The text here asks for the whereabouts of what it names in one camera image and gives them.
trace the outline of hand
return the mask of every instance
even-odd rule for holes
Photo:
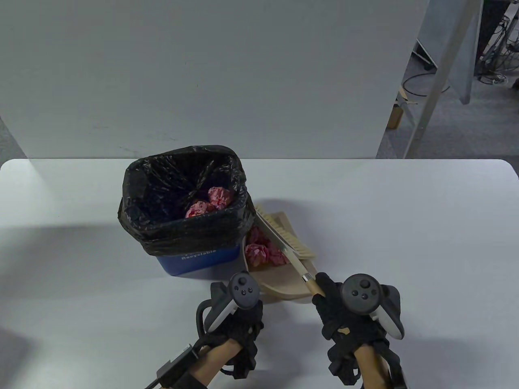
[[[356,315],[344,306],[339,292],[340,282],[333,282],[326,273],[316,274],[316,282],[326,295],[315,295],[312,298],[323,322],[322,335],[335,342],[328,351],[328,358],[332,362],[330,370],[343,382],[355,383],[358,376],[352,373],[353,368],[357,368],[354,352],[364,344],[387,342],[386,332],[369,316]]]
[[[254,343],[263,329],[262,318],[263,302],[259,300],[254,308],[237,309],[234,315],[227,316],[214,334],[222,334],[227,339],[234,339],[246,349]]]
[[[254,344],[264,325],[263,302],[258,301],[256,306],[249,310],[237,309],[234,315],[229,315],[213,332],[205,334],[194,345],[195,350],[200,350],[203,346],[211,348],[220,346],[228,340],[238,342],[241,351],[231,358],[227,365],[233,365],[233,377],[245,378],[249,370],[256,367],[255,356],[257,348]]]

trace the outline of trash can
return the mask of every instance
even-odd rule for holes
[[[118,219],[170,275],[239,257],[255,210],[241,161],[225,146],[191,146],[131,163],[122,184]],[[185,218],[212,187],[233,193],[222,210]]]

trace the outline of beige dustpan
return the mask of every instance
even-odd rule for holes
[[[270,215],[278,224],[278,228],[283,228],[292,235],[296,236],[286,214],[284,212],[277,212]],[[263,292],[273,295],[283,300],[293,300],[301,297],[311,296],[308,287],[302,280],[299,273],[291,264],[283,266],[271,266],[262,269],[249,269],[243,248],[245,246],[245,239],[243,240],[241,257],[245,263],[245,267],[250,272],[251,276],[258,282]],[[311,259],[301,259],[302,264],[306,267],[308,272],[314,276],[316,269],[313,267]]]

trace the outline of white partition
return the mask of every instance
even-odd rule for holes
[[[0,116],[33,158],[374,157],[427,3],[3,0]]]

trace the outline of white table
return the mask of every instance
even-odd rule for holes
[[[13,160],[0,170],[0,387],[143,388],[194,342],[232,266],[170,277],[118,224],[131,160]],[[398,287],[392,341],[411,388],[515,387],[519,180],[494,160],[244,160],[336,280]],[[341,387],[308,301],[269,304],[257,370],[213,387]]]

